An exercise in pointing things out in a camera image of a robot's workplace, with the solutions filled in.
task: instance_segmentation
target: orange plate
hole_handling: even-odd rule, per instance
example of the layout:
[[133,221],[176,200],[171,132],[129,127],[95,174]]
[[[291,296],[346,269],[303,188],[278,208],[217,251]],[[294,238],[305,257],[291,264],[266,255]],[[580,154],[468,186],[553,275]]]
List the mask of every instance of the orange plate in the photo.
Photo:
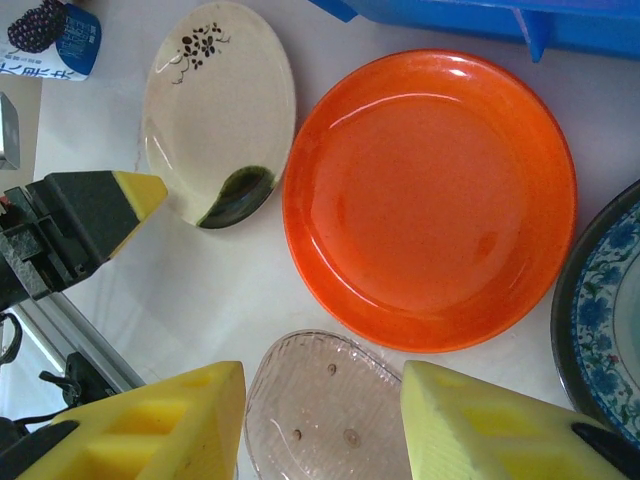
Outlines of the orange plate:
[[369,340],[444,352],[521,319],[567,254],[576,184],[555,120],[518,79],[421,50],[355,71],[315,107],[284,186],[291,253]]

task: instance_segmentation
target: ceramic plate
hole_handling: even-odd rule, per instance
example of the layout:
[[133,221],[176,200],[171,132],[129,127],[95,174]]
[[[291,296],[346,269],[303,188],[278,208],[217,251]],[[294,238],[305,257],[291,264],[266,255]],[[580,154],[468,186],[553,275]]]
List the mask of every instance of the ceramic plate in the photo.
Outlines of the ceramic plate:
[[289,62],[252,10],[204,5],[160,47],[147,85],[144,144],[169,204],[187,222],[221,228],[253,213],[282,175],[294,127]]
[[640,182],[587,228],[556,287],[552,340],[574,406],[640,447]]
[[322,331],[287,335],[247,397],[245,439],[264,480],[410,480],[401,382],[381,359]]
[[289,247],[338,319],[401,350],[504,331],[568,251],[576,186],[540,100],[476,57],[413,51],[362,67],[315,107],[284,186]]

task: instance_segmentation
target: blue container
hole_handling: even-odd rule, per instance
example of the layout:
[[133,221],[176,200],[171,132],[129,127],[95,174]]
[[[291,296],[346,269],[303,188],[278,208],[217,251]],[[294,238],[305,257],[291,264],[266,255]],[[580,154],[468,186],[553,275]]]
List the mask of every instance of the blue container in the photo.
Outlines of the blue container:
[[86,77],[96,63],[102,28],[94,15],[75,5],[67,5],[67,11],[67,26],[56,40],[56,50],[69,68]]
[[545,48],[640,59],[639,0],[310,0],[348,22],[526,42],[534,62]]

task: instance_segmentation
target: blue and white floral plate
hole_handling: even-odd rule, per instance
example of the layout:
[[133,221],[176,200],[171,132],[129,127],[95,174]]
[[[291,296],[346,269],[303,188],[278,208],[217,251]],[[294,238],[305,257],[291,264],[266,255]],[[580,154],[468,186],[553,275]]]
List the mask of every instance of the blue and white floral plate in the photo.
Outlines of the blue and white floral plate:
[[583,413],[640,448],[640,182],[584,232],[558,280],[551,314],[564,388]]

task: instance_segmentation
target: white tabletop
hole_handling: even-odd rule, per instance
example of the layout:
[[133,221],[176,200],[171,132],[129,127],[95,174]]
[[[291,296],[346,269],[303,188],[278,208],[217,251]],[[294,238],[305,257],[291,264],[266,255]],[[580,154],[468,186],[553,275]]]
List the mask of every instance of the white tabletop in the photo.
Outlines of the white tabletop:
[[[36,178],[68,170],[148,171],[139,141],[147,72],[173,25],[200,3],[89,4],[103,23],[102,50],[87,81],[44,82]],[[640,63],[547,51],[536,65],[524,45],[360,17],[344,24],[305,0],[242,3],[284,44],[300,122],[331,86],[375,58],[413,48],[458,49],[518,75],[555,114],[576,165],[579,232],[640,178]],[[234,359],[243,362],[249,384],[273,342],[317,328],[356,338],[397,369],[420,358],[569,406],[551,353],[552,292],[507,332],[467,350],[408,355],[375,347],[343,328],[307,290],[287,248],[281,206],[279,188],[255,215],[221,231],[198,230],[161,209],[113,261],[67,294],[147,382]],[[243,448],[240,478],[253,475]]]

